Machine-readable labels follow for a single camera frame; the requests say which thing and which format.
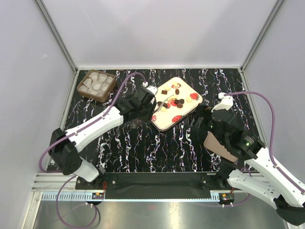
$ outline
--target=black marble tabletop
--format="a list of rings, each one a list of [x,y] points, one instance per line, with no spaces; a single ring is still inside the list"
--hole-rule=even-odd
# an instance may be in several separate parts
[[[180,77],[203,97],[208,105],[217,103],[219,92],[244,90],[237,69],[145,69],[102,70],[116,76],[120,86],[124,78],[134,71],[145,75],[149,85],[160,86],[170,78]],[[88,71],[80,71],[75,88]],[[134,93],[141,86],[139,76],[132,77],[122,96]],[[75,127],[103,111],[112,101],[117,87],[105,103],[87,99],[74,90],[65,129]],[[250,105],[245,95],[235,97],[232,107],[241,128],[258,135]],[[165,132],[151,123],[128,122],[92,141],[80,156],[107,172],[195,172],[216,171],[220,157],[205,149],[206,134],[194,127],[189,116]]]

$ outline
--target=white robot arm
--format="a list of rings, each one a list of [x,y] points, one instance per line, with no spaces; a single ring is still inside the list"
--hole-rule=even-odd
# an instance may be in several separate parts
[[[102,112],[86,123],[66,132],[60,129],[55,130],[51,144],[63,136],[71,135],[50,151],[50,156],[63,174],[76,174],[88,182],[93,182],[100,177],[103,173],[93,164],[79,157],[78,153],[92,140],[124,122],[135,118],[144,121],[151,120],[156,107],[154,97],[156,93],[157,88],[155,87],[141,88],[135,95],[118,102],[105,117]],[[271,205],[286,221],[294,225],[304,223],[305,185],[275,159],[276,166],[273,165],[268,149],[259,138],[238,129],[236,118],[229,112],[233,106],[233,98],[223,93],[219,94],[219,98],[221,102],[213,108],[201,106],[204,108],[204,126],[215,135],[228,152],[257,169],[270,181],[271,185],[249,177],[235,168],[232,168],[224,179],[230,186],[248,192]]]

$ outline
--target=purple cable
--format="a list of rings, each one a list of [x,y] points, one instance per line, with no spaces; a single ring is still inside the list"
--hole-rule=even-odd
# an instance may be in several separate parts
[[[92,126],[93,124],[95,124],[96,122],[98,122],[98,121],[100,121],[102,118],[104,118],[104,117],[109,113],[109,111],[111,110],[111,108],[114,106],[115,102],[117,101],[117,99],[118,99],[118,97],[119,97],[119,95],[120,95],[120,93],[121,93],[123,87],[124,87],[125,84],[127,83],[127,81],[128,81],[132,76],[134,76],[134,75],[139,75],[139,76],[141,76],[141,77],[143,78],[143,80],[144,80],[144,83],[146,83],[145,76],[144,76],[142,73],[137,73],[137,72],[135,72],[135,73],[129,74],[129,75],[125,78],[125,80],[123,81],[123,83],[121,84],[121,86],[120,86],[120,88],[119,88],[117,94],[115,95],[115,98],[113,99],[112,103],[110,104],[110,106],[109,106],[109,108],[106,110],[106,112],[105,112],[101,117],[95,119],[93,122],[87,124],[86,126],[82,127],[81,129],[77,130],[76,133],[79,133],[79,132],[83,131],[84,129],[87,129],[89,126]],[[59,144],[60,142],[63,142],[64,140],[66,140],[66,139],[68,139],[69,137],[72,137],[72,136],[74,136],[74,135],[76,135],[76,134],[75,134],[75,133],[72,133],[72,134],[70,134],[70,135],[68,135],[68,136],[65,136],[65,137],[61,138],[60,140],[58,140],[58,141],[54,142],[52,145],[50,145],[50,146],[42,153],[42,155],[41,155],[40,158],[39,158],[39,162],[38,162],[39,169],[40,169],[42,172],[44,172],[44,173],[60,172],[60,170],[55,170],[55,171],[47,171],[47,170],[45,170],[45,169],[42,167],[42,160],[43,160],[43,158],[46,156],[46,154],[47,154],[52,148],[54,148],[57,144]]]
[[[270,106],[271,113],[272,113],[272,125],[271,125],[271,135],[270,135],[269,156],[270,156],[272,164],[274,166],[276,166],[277,164],[276,164],[276,162],[274,160],[274,157],[273,157],[273,138],[274,138],[274,134],[275,134],[275,110],[274,110],[271,102],[264,95],[262,95],[258,92],[234,92],[234,93],[228,93],[228,94],[224,94],[224,95],[227,96],[227,95],[239,95],[239,94],[255,94],[255,95],[258,95],[258,96],[262,97],[263,99],[265,99],[266,102],[268,103],[268,105]],[[305,189],[301,188],[296,182],[294,182],[280,167],[276,167],[276,168],[287,180],[290,181],[290,183],[292,183],[302,193],[305,193]]]
[[[59,220],[60,220],[65,226],[70,227],[70,228],[74,228],[74,229],[86,229],[86,228],[90,227],[90,226],[94,223],[94,221],[95,221],[95,219],[96,219],[97,211],[98,211],[98,210],[97,210],[97,207],[96,207],[95,205],[92,205],[92,206],[94,207],[94,210],[95,210],[95,215],[94,215],[94,217],[93,217],[93,220],[92,220],[87,226],[84,226],[84,227],[72,226],[72,225],[70,225],[69,223],[65,222],[65,221],[63,220],[63,218],[61,217],[61,215],[60,215],[60,213],[59,213],[59,209],[58,209],[58,198],[59,198],[59,195],[60,195],[60,193],[61,193],[63,187],[64,187],[70,180],[72,180],[72,179],[74,179],[74,178],[76,178],[76,176],[72,176],[71,178],[69,178],[69,179],[62,185],[62,187],[59,189],[58,194],[57,194],[57,197],[56,197],[56,201],[55,201],[56,213],[57,213],[57,216],[58,216]]]

